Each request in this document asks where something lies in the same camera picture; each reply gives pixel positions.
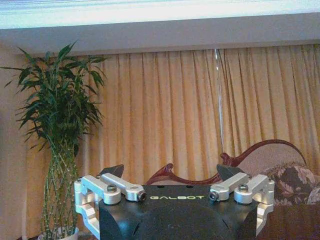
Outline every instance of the wall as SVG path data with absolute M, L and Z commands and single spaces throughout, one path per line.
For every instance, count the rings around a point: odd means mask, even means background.
M 0 46 L 0 66 L 19 67 L 21 56 Z M 15 95 L 17 85 L 4 85 L 16 71 L 0 69 L 0 239 L 16 240 L 23 235 L 26 209 L 26 144 L 19 130 L 16 109 L 23 96 Z

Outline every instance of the ceiling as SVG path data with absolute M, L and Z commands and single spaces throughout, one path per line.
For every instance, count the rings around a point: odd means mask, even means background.
M 319 0 L 2 0 L 0 46 L 42 55 L 320 43 Z

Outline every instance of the screw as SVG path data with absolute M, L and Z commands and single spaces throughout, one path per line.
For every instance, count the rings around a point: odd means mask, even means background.
M 117 191 L 117 186 L 114 184 L 110 184 L 106 187 L 108 193 L 115 193 Z
M 238 189 L 239 189 L 240 192 L 246 193 L 246 192 L 248 192 L 249 187 L 248 187 L 247 184 L 240 184 L 238 186 Z
M 210 192 L 209 193 L 209 199 L 212 201 L 217 201 L 219 198 L 219 194 L 216 191 Z
M 146 198 L 147 198 L 147 194 L 146 194 L 145 192 L 140 192 L 140 193 L 138 194 L 138 200 L 139 200 L 140 202 L 143 202 L 144 200 L 146 200 Z

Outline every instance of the beige upholstery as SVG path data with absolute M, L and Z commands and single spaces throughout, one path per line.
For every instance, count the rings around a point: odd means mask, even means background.
M 320 184 L 320 176 L 314 175 L 314 179 L 315 179 L 315 182 L 316 182 L 316 183 L 319 183 L 319 184 Z
M 255 176 L 268 168 L 288 162 L 305 164 L 301 154 L 293 147 L 287 144 L 271 143 L 252 151 L 238 165 L 238 168 L 247 174 Z

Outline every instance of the pillow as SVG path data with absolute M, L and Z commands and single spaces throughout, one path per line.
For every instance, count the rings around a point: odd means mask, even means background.
M 306 204 L 316 184 L 314 174 L 304 164 L 287 162 L 261 174 L 274 180 L 274 205 Z
M 320 182 L 312 189 L 306 204 L 320 204 Z

